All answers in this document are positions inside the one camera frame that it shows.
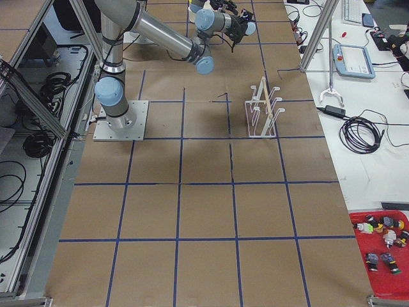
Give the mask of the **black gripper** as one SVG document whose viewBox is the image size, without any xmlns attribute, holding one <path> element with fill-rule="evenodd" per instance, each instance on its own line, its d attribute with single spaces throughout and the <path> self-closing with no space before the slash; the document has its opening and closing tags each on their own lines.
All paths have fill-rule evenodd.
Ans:
<svg viewBox="0 0 409 307">
<path fill-rule="evenodd" d="M 210 6 L 219 12 L 236 13 L 236 4 L 232 0 L 210 0 Z"/>
<path fill-rule="evenodd" d="M 240 15 L 229 14 L 231 18 L 231 25 L 228 29 L 228 37 L 233 42 L 240 42 L 246 33 L 249 22 L 249 12 L 242 12 Z"/>
</svg>

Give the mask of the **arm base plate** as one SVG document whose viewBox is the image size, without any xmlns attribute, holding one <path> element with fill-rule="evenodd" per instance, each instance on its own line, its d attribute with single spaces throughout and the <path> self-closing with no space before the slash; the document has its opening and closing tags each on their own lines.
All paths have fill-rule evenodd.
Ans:
<svg viewBox="0 0 409 307">
<path fill-rule="evenodd" d="M 123 116 L 113 118 L 107 116 L 101 107 L 93 134 L 94 141 L 142 141 L 146 130 L 148 100 L 129 100 L 128 111 Z"/>
</svg>

